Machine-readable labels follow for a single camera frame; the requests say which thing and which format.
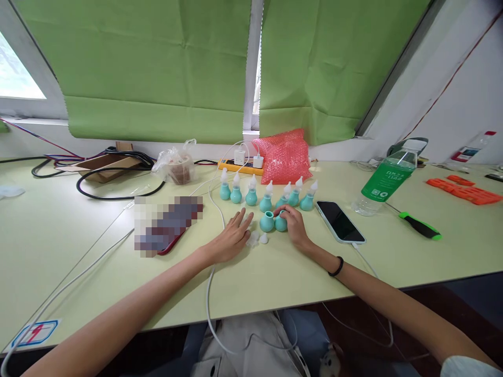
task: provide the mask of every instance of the hand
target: hand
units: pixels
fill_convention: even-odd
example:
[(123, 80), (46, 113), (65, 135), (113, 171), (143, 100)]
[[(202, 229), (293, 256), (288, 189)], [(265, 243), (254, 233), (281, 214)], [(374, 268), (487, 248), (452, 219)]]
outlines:
[(276, 208), (276, 210), (274, 211), (274, 216), (278, 216), (282, 210), (284, 210), (285, 212), (283, 212), (280, 217), (284, 218), (287, 221), (288, 235), (290, 236), (290, 239), (297, 249), (302, 252), (306, 252), (312, 244), (312, 241), (305, 233), (302, 214), (292, 206), (284, 204)]
[(250, 238), (250, 231), (247, 228), (253, 219), (253, 212), (251, 212), (241, 224), (245, 211), (243, 208), (241, 212), (237, 212), (222, 233), (199, 248), (198, 252), (207, 258), (210, 265), (231, 260), (244, 248), (246, 241)]

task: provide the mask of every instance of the orange plastic part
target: orange plastic part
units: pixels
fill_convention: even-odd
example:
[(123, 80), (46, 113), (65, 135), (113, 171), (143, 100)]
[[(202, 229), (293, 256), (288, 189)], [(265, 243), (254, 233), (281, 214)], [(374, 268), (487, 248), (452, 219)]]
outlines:
[(451, 181), (454, 181), (456, 183), (459, 183), (460, 185), (463, 185), (463, 186), (473, 186), (473, 185), (475, 185), (475, 182), (470, 181), (470, 180), (466, 180), (464, 178), (461, 178), (459, 175), (449, 175), (447, 177), (447, 179), (451, 180)]
[(499, 202), (503, 196), (482, 190), (477, 187), (460, 187), (451, 182), (446, 182), (438, 178), (432, 178), (426, 181), (429, 185), (438, 187), (454, 196), (468, 200), (476, 205), (491, 204)]
[(451, 194), (468, 200), (476, 205), (496, 203), (503, 199), (503, 196), (482, 190), (481, 188), (477, 187), (461, 188), (459, 190), (454, 190), (453, 192), (451, 192)]
[(439, 189), (442, 189), (443, 191), (447, 192), (452, 192), (454, 190), (459, 190), (459, 186), (455, 185), (454, 183), (451, 182), (446, 182), (444, 180), (441, 180), (439, 178), (432, 178), (426, 181), (429, 185), (438, 187)]

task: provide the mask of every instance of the finger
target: finger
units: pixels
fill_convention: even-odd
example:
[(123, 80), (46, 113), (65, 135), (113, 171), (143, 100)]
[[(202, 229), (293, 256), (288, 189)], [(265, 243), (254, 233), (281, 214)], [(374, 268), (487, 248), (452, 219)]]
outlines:
[(240, 249), (242, 249), (245, 245), (246, 245), (246, 241), (248, 241), (248, 238), (250, 238), (250, 231), (247, 230), (244, 234), (243, 234), (243, 238), (240, 239), (236, 246), (238, 246)]
[(230, 219), (229, 224), (227, 224), (227, 225), (232, 225), (236, 221), (236, 217), (238, 215), (239, 215), (239, 212), (236, 212), (236, 214), (234, 215), (234, 217), (232, 219)]
[(241, 212), (237, 214), (236, 220), (234, 221), (233, 225), (239, 227), (241, 225), (241, 222), (243, 221), (243, 217), (245, 217), (245, 212), (246, 208), (243, 207), (241, 208)]
[(281, 213), (279, 217), (284, 218), (288, 224), (291, 224), (293, 221), (295, 221), (295, 217), (286, 210), (283, 213)]
[(252, 220), (253, 220), (253, 212), (250, 212), (246, 220), (239, 227), (239, 229), (246, 230), (252, 223)]
[(295, 208), (293, 208), (290, 204), (285, 204), (284, 206), (282, 207), (285, 207), (285, 211), (287, 211), (290, 215), (292, 215), (294, 218), (298, 219), (299, 217), (302, 218), (302, 214), (297, 211)]
[(279, 213), (280, 213), (282, 210), (285, 210), (285, 207), (286, 207), (286, 205), (285, 205), (285, 204), (283, 204), (282, 206), (279, 206), (278, 208), (276, 208), (276, 209), (274, 210), (274, 212), (272, 213), (272, 214), (273, 214), (273, 216), (274, 216), (274, 217), (278, 216), (278, 215), (279, 215)]

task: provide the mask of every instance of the red wire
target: red wire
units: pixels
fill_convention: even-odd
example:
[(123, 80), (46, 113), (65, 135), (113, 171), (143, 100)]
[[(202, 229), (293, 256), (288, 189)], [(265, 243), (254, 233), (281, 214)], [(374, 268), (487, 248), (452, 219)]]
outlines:
[(472, 47), (472, 49), (470, 50), (470, 52), (468, 53), (468, 55), (465, 57), (465, 59), (463, 59), (463, 61), (461, 62), (461, 64), (459, 65), (459, 67), (456, 69), (456, 71), (454, 72), (454, 74), (451, 76), (451, 79), (449, 80), (449, 82), (447, 82), (447, 85), (445, 86), (445, 88), (442, 90), (442, 92), (440, 93), (440, 95), (436, 98), (436, 100), (431, 104), (430, 108), (428, 109), (428, 111), (426, 113), (424, 113), (424, 115), (421, 117), (421, 119), (419, 119), (419, 122), (414, 126), (413, 129), (411, 129), (411, 131), (401, 140), (405, 140), (409, 137), (409, 135), (411, 133), (414, 132), (414, 130), (417, 128), (417, 126), (419, 125), (419, 123), (421, 123), (424, 119), (424, 117), (426, 115), (428, 115), (428, 113), (430, 112), (430, 110), (433, 108), (433, 106), (435, 106), (435, 104), (437, 103), (437, 101), (440, 99), (440, 97), (442, 96), (442, 94), (444, 94), (445, 90), (449, 87), (449, 85), (451, 84), (452, 80), (454, 79), (454, 76), (456, 76), (456, 73), (458, 73), (458, 71), (461, 69), (461, 67), (463, 66), (463, 64), (465, 63), (465, 61), (470, 57), (470, 55), (472, 54), (473, 50), (475, 50), (475, 48), (478, 46), (478, 44), (480, 43), (480, 41), (482, 41), (482, 39), (486, 36), (486, 34), (489, 32), (489, 30), (491, 30), (491, 28), (493, 27), (493, 25), (496, 23), (496, 21), (498, 20), (498, 18), (501, 16), (501, 14), (503, 13), (503, 9), (499, 11), (499, 13), (496, 15), (496, 17), (493, 18), (493, 20), (491, 21), (491, 23), (489, 24), (489, 26), (487, 27), (486, 31), (484, 31), (484, 34), (482, 34), (482, 36), (478, 39), (477, 43), (475, 43), (475, 45)]
[(68, 152), (68, 153), (69, 153), (69, 154), (71, 154), (72, 156), (75, 156), (75, 157), (78, 157), (78, 158), (82, 159), (82, 157), (80, 157), (78, 154), (75, 154), (75, 153), (73, 153), (73, 152), (69, 151), (68, 149), (65, 149), (65, 148), (63, 148), (63, 147), (61, 147), (61, 146), (59, 146), (59, 145), (57, 145), (57, 144), (54, 144), (53, 142), (51, 142), (51, 141), (49, 141), (49, 140), (47, 140), (47, 139), (44, 139), (42, 136), (38, 136), (37, 134), (35, 134), (35, 133), (31, 132), (31, 131), (28, 131), (27, 129), (24, 129), (24, 128), (23, 128), (23, 127), (21, 127), (21, 126), (18, 126), (17, 124), (11, 123), (11, 122), (9, 122), (9, 121), (7, 121), (7, 120), (3, 119), (3, 118), (0, 118), (0, 120), (1, 120), (1, 121), (3, 121), (3, 122), (5, 122), (5, 123), (7, 123), (7, 124), (10, 124), (10, 125), (11, 125), (11, 126), (13, 126), (13, 127), (16, 127), (17, 129), (20, 129), (21, 131), (27, 132), (27, 133), (29, 133), (30, 135), (33, 135), (33, 136), (35, 136), (35, 137), (38, 137), (39, 139), (41, 139), (41, 140), (43, 140), (43, 141), (46, 141), (46, 142), (48, 142), (49, 144), (54, 145), (55, 147), (58, 147), (58, 148), (60, 148), (60, 149), (62, 149), (62, 150), (64, 150), (64, 151)]

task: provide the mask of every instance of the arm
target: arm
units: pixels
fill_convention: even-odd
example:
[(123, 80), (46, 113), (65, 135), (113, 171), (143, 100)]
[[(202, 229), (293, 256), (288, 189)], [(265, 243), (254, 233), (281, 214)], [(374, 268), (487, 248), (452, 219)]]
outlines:
[(162, 306), (205, 268), (239, 254), (250, 233), (245, 209), (207, 245), (133, 291), (55, 347), (28, 369), (24, 377), (94, 376), (139, 332)]
[[(294, 245), (329, 272), (335, 272), (339, 258), (313, 243), (305, 232), (300, 212), (289, 205), (275, 210), (288, 222), (288, 234)], [(442, 364), (450, 356), (468, 356), (495, 368), (499, 367), (463, 332), (412, 297), (344, 262), (337, 279), (372, 308), (389, 318), (421, 342)]]

